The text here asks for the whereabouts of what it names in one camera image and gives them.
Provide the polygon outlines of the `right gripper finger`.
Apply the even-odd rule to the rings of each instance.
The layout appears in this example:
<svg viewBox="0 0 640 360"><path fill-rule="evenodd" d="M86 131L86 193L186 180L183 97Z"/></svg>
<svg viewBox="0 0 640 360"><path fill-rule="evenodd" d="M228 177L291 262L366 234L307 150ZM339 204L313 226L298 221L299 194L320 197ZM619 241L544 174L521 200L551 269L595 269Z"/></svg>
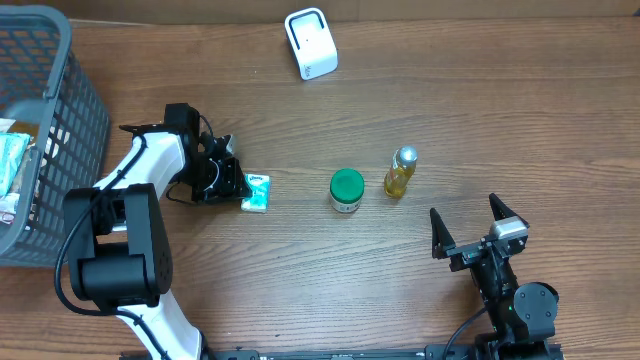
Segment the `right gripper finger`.
<svg viewBox="0 0 640 360"><path fill-rule="evenodd" d="M448 252L456 247L456 243L438 211L431 208L429 215L432 228L432 257L447 258Z"/></svg>
<svg viewBox="0 0 640 360"><path fill-rule="evenodd" d="M509 208L495 193L489 195L489 203L495 221L517 216L517 213Z"/></svg>

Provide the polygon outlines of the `green lid jar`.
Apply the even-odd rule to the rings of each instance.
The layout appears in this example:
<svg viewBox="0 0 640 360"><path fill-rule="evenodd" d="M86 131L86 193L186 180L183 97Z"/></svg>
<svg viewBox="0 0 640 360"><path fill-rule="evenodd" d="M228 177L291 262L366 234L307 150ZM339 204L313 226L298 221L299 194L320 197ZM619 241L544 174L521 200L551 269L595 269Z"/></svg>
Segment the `green lid jar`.
<svg viewBox="0 0 640 360"><path fill-rule="evenodd" d="M330 203L340 213L356 211L365 190L362 175L352 168L343 168L334 173L329 186Z"/></svg>

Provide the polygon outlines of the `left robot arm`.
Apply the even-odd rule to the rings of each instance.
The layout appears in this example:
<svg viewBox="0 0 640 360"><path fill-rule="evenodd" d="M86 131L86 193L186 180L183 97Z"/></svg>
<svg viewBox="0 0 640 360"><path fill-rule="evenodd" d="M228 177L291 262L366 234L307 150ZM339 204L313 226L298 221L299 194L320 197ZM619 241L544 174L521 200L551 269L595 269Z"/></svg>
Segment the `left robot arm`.
<svg viewBox="0 0 640 360"><path fill-rule="evenodd" d="M56 295L76 314L122 320L149 359L210 359L205 335L171 291L174 266L159 200L179 184L190 187L193 206L250 197L236 138L215 136L187 103L166 105L161 123L123 129L132 144L118 166L64 197Z"/></svg>

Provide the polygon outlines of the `yellow bottle silver cap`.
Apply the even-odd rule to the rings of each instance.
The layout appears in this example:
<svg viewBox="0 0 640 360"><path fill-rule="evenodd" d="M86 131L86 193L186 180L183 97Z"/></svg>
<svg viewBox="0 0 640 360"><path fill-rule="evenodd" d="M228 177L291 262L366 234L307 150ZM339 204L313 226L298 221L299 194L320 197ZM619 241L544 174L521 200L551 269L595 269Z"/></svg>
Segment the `yellow bottle silver cap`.
<svg viewBox="0 0 640 360"><path fill-rule="evenodd" d="M392 163L384 178L385 193L393 198L401 198L413 176L418 160L415 147L407 145L396 150Z"/></svg>

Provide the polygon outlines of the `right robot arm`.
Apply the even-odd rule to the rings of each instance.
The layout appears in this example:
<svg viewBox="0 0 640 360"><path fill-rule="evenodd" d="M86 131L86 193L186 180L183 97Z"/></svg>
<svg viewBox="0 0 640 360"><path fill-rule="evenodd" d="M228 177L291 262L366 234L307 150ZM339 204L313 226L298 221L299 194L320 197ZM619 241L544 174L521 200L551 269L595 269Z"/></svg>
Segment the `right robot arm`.
<svg viewBox="0 0 640 360"><path fill-rule="evenodd" d="M544 282L519 284L510 259L526 248L529 223L492 193L494 217L479 241L457 246L441 215L430 210L432 257L448 259L453 272L468 269L483 307L444 345L425 347L427 359L562 359L556 333L558 292Z"/></svg>

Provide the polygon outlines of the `teal tissue pack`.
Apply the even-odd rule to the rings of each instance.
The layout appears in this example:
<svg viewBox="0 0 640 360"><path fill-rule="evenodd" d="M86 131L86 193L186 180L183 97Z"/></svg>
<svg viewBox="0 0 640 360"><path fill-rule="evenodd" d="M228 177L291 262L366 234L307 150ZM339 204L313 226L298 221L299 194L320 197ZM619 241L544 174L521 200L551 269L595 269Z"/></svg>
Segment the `teal tissue pack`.
<svg viewBox="0 0 640 360"><path fill-rule="evenodd" d="M241 210L266 213L269 206L271 178L268 175L246 174L245 179L251 190L251 195L242 200Z"/></svg>

